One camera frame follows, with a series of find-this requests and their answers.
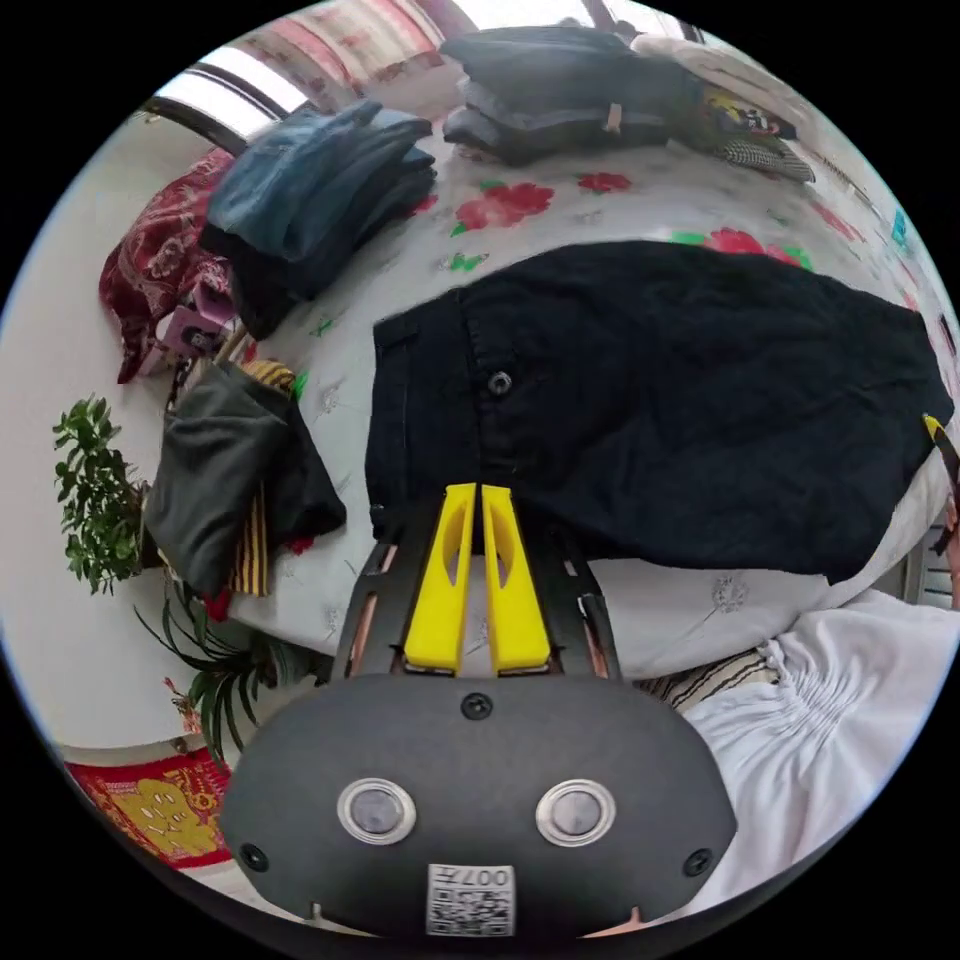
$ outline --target potted plant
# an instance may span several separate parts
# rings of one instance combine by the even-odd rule
[[[118,581],[162,564],[143,526],[148,485],[110,445],[119,432],[103,397],[77,401],[53,428],[54,447],[64,453],[54,486],[63,504],[65,553],[91,594],[112,594]]]
[[[160,633],[146,623],[136,607],[134,613],[154,639],[197,671],[186,699],[200,715],[210,755],[219,766],[226,767],[224,721],[237,750],[243,750],[234,697],[250,723],[258,726],[254,704],[260,687],[292,686],[307,676],[315,677],[315,686],[320,686],[330,678],[333,658],[259,631],[251,633],[248,645],[231,643],[210,629],[206,609],[195,599],[190,587],[171,578],[160,615]],[[193,652],[181,648],[184,639],[193,646]]]

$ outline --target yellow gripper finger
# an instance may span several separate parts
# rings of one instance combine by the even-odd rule
[[[414,670],[456,674],[460,669],[476,499],[475,483],[447,487],[403,645],[407,665]]]
[[[929,413],[925,413],[923,415],[923,422],[926,424],[927,433],[930,434],[930,439],[936,442],[937,430],[943,430],[942,424],[936,417],[931,417]]]
[[[481,487],[487,629],[494,674],[541,670],[550,659],[520,527],[507,487]]]

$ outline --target qr code label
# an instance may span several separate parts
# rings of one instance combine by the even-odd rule
[[[512,937],[516,921],[513,867],[431,863],[427,933],[435,937]]]

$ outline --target curtain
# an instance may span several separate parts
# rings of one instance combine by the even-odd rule
[[[231,46],[335,113],[374,84],[441,66],[440,44],[472,27],[453,0],[333,0],[275,20]]]

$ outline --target red rug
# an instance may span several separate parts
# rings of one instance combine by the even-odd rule
[[[113,824],[169,866],[230,859],[217,823],[227,775],[205,748],[132,766],[65,766]]]

